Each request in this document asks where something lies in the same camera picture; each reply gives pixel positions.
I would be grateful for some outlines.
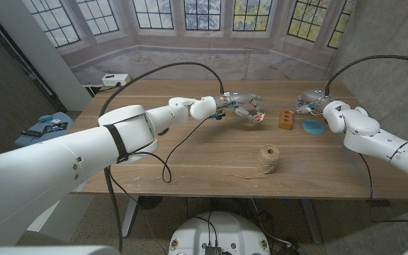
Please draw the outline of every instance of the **wooden block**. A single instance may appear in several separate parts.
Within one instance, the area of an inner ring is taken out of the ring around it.
[[[290,110],[281,110],[278,127],[284,130],[290,130],[292,128],[293,116],[294,112]]]

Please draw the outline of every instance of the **wooden table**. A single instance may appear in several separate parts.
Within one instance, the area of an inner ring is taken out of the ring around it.
[[[292,130],[278,129],[281,109],[294,109],[301,91],[323,89],[325,81],[224,81],[225,91],[263,96],[260,103],[266,113],[261,123],[226,110],[222,120],[209,119],[171,156],[168,165],[172,182],[162,181],[163,165],[150,157],[131,165],[113,165],[116,180],[133,195],[212,196],[245,198],[369,198],[369,178],[360,156],[343,146],[344,134],[334,134],[322,118],[295,115]],[[109,105],[108,111],[140,104],[145,109],[165,106],[172,97],[201,98],[219,94],[217,81],[138,81],[124,90]],[[359,102],[339,82],[332,84],[331,94],[352,108]],[[95,127],[101,106],[110,96],[98,94],[76,119],[69,132]],[[323,135],[303,130],[302,121],[315,119],[323,123]],[[190,118],[186,124],[174,125],[158,137],[156,154],[166,159],[200,121]],[[243,179],[224,174],[257,174],[256,158],[263,145],[280,151],[279,167],[265,178]],[[374,196],[384,199],[408,199],[408,175],[387,162],[366,156],[373,176]],[[103,171],[90,178],[82,193],[107,193]]]

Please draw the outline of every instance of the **floor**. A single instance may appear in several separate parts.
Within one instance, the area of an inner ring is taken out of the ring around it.
[[[123,216],[128,199],[122,195],[117,199]],[[311,242],[300,201],[257,199],[256,202],[259,210],[266,210],[273,216],[274,234],[278,238],[294,239],[307,254],[403,254],[408,251],[408,223],[371,223],[365,201],[314,200],[323,244]],[[123,254],[162,254],[159,245],[167,248],[174,231],[190,217],[209,211],[210,204],[209,198],[188,198],[187,214],[185,198],[164,197],[155,209],[137,214],[130,236],[124,239]],[[213,205],[215,210],[231,211],[250,219],[247,209],[234,199],[214,198]],[[109,197],[97,195],[69,244],[117,247],[113,211],[109,208]],[[373,217],[406,220],[408,202],[391,202],[388,208],[373,208]],[[149,222],[157,240],[143,218]],[[269,224],[264,227],[271,231]],[[18,245],[64,244],[34,235],[25,234]],[[285,254],[285,251],[279,250],[278,253]]]

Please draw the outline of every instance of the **black strap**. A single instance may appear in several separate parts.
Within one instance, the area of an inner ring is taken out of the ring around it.
[[[118,164],[128,160],[128,153],[125,148],[124,142],[122,141],[122,137],[118,132],[118,129],[113,124],[104,125],[104,127],[108,128],[108,131],[110,131],[110,134],[113,137],[114,142],[116,143],[116,147],[118,148]]]

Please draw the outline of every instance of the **power strip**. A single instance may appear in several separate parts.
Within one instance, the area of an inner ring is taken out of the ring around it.
[[[120,82],[121,86],[124,86],[129,80],[130,76],[128,74],[105,74],[102,78],[104,86],[116,86],[118,82]]]

